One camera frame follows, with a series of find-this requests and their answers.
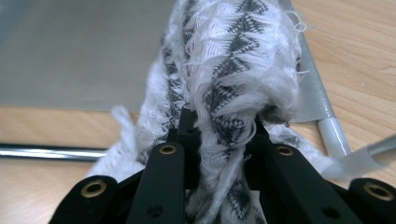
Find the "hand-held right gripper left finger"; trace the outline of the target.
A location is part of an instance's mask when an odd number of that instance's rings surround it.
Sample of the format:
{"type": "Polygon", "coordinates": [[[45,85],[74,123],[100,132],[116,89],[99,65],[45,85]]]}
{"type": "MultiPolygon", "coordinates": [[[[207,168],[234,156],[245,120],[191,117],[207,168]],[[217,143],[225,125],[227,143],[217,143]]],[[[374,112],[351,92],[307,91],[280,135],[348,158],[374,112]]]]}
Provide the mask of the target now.
{"type": "Polygon", "coordinates": [[[198,128],[194,127],[196,120],[196,113],[184,105],[177,127],[168,134],[171,145],[176,147],[173,161],[176,163],[177,179],[184,184],[184,189],[196,189],[200,177],[201,133],[198,128]]]}

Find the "silver two-tier shelf rack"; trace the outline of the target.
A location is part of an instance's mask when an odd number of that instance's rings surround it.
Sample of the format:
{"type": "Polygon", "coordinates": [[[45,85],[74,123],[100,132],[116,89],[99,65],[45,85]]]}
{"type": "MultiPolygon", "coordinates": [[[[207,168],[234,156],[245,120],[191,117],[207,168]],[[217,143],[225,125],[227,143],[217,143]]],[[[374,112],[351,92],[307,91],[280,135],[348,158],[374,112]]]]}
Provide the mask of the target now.
{"type": "MultiPolygon", "coordinates": [[[[396,134],[396,0],[290,0],[347,141],[396,134]]],[[[0,143],[108,147],[175,0],[0,0],[0,143]]]]}

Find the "white grey patterned cloth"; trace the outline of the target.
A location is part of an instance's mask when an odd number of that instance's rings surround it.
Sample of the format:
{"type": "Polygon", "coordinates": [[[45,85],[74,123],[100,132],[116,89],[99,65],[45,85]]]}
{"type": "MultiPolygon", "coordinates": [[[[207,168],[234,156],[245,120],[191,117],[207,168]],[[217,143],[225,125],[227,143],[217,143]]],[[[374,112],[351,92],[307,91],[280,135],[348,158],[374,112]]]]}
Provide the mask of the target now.
{"type": "Polygon", "coordinates": [[[266,224],[243,175],[243,154],[258,127],[298,148],[322,172],[333,161],[287,127],[300,103],[299,30],[277,0],[177,0],[153,63],[138,121],[112,114],[120,141],[90,170],[122,181],[144,168],[176,128],[183,105],[197,113],[201,177],[188,193],[194,224],[266,224]]]}

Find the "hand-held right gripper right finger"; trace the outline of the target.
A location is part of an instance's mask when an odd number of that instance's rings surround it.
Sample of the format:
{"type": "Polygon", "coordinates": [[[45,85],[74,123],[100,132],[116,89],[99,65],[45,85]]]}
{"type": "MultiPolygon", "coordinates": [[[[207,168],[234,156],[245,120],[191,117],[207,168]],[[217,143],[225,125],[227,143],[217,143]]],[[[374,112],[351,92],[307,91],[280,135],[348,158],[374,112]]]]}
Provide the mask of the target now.
{"type": "Polygon", "coordinates": [[[255,124],[256,132],[246,145],[244,174],[251,190],[263,190],[272,183],[267,157],[274,146],[263,125],[258,120],[255,124]]]}

